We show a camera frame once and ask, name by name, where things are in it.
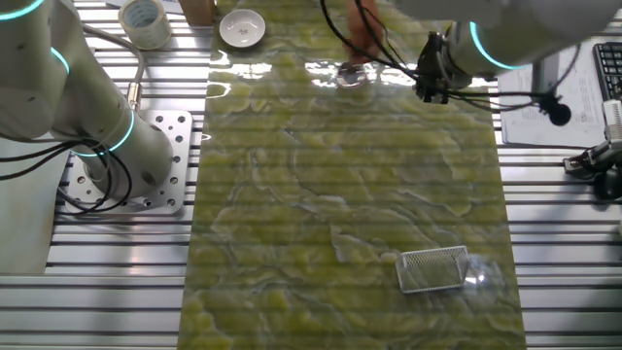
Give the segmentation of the person's left hand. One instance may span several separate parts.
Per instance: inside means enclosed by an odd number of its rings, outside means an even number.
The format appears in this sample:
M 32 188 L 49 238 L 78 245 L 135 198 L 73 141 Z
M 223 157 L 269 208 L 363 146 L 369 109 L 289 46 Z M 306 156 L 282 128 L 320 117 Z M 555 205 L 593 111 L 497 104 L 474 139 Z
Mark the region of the person's left hand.
M 384 31 L 382 25 L 378 22 L 380 18 L 378 7 L 374 0 L 361 0 L 361 5 L 367 9 L 365 17 L 373 29 L 375 36 L 379 41 L 384 38 Z M 363 23 L 363 19 L 359 13 L 355 0 L 348 0 L 347 6 L 347 22 L 349 30 L 349 42 L 359 50 L 366 52 L 372 57 L 377 57 L 380 53 L 380 49 L 374 42 L 372 36 Z M 349 54 L 349 63 L 353 65 L 365 64 L 371 61 L 370 58 L 351 50 L 348 46 L 345 46 L 345 50 Z

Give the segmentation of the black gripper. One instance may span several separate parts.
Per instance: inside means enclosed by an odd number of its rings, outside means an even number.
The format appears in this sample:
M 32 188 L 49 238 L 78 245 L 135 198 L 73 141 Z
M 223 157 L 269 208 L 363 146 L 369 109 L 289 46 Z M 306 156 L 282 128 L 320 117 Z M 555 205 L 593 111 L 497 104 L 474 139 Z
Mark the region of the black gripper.
M 437 54 L 441 53 L 443 36 L 437 32 L 430 32 L 427 43 L 423 46 L 417 60 L 415 74 L 417 76 L 414 88 L 417 96 L 424 103 L 447 104 L 447 84 L 441 73 Z M 436 88 L 432 94 L 426 88 Z

